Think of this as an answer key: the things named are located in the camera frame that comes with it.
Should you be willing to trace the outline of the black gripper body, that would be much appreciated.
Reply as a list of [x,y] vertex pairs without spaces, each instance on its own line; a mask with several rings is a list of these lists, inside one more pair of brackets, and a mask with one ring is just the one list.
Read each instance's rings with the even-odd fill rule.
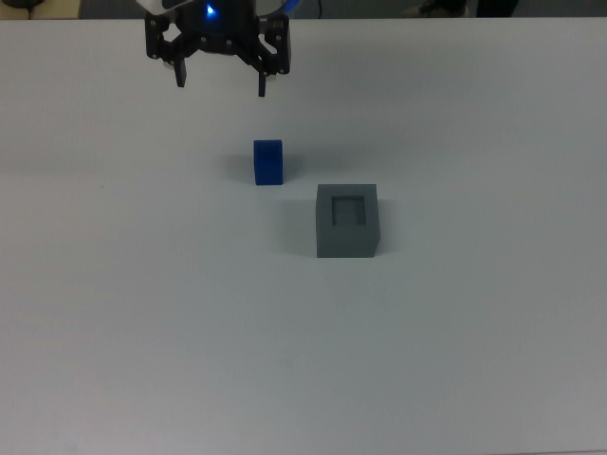
[[195,14],[182,18],[182,32],[205,52],[235,55],[238,50],[254,54],[258,43],[255,15]]

